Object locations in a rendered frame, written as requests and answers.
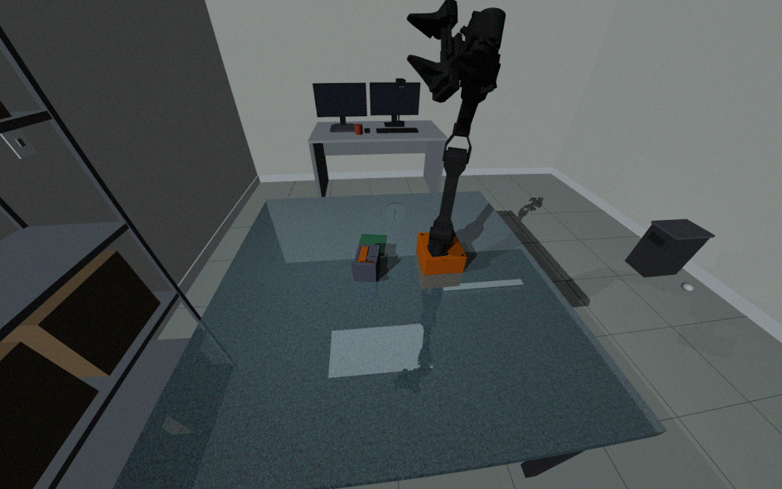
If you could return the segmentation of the orange l-shaped part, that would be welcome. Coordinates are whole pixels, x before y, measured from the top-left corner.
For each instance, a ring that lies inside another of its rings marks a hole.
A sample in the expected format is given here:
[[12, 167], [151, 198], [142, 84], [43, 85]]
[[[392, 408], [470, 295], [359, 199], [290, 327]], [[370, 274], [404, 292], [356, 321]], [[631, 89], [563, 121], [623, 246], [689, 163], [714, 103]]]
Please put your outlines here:
[[367, 261], [367, 251], [369, 251], [369, 247], [361, 247], [358, 262], [373, 263], [373, 261]]

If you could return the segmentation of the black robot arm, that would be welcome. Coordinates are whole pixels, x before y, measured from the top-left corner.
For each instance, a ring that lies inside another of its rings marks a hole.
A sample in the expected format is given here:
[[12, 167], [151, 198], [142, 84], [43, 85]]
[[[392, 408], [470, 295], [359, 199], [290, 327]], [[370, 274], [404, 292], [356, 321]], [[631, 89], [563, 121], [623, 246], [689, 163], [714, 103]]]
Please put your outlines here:
[[[501, 64], [498, 50], [502, 45], [502, 32], [506, 13], [499, 8], [474, 10], [468, 26], [462, 26], [464, 50], [460, 50], [458, 59], [466, 62], [480, 62], [478, 71], [470, 78], [460, 80], [462, 104], [458, 121], [454, 123], [453, 134], [448, 137], [443, 152], [443, 165], [447, 178], [443, 192], [440, 214], [430, 227], [428, 250], [432, 257], [446, 256], [448, 244], [454, 239], [452, 210], [458, 177], [466, 169], [470, 159], [472, 145], [469, 139], [470, 125], [474, 119], [478, 103], [486, 99], [488, 92], [497, 88], [496, 80]], [[469, 149], [448, 147], [454, 136], [468, 137]], [[447, 254], [448, 255], [448, 254]]]

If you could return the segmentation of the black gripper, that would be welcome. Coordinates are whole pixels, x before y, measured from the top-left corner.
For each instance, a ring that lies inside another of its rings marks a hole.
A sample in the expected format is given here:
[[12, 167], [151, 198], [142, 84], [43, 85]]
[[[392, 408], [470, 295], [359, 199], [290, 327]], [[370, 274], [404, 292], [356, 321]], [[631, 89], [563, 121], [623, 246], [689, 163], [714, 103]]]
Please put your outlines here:
[[460, 50], [465, 47], [460, 32], [452, 37], [452, 29], [458, 24], [458, 3], [456, 0], [445, 0], [437, 12], [409, 14], [407, 20], [428, 38], [434, 36], [441, 40], [440, 62], [411, 54], [407, 62], [421, 75], [429, 92], [432, 92], [432, 99], [439, 103], [446, 102], [448, 97], [460, 89], [460, 80], [472, 77], [481, 64], [481, 60], [466, 62], [458, 59]]

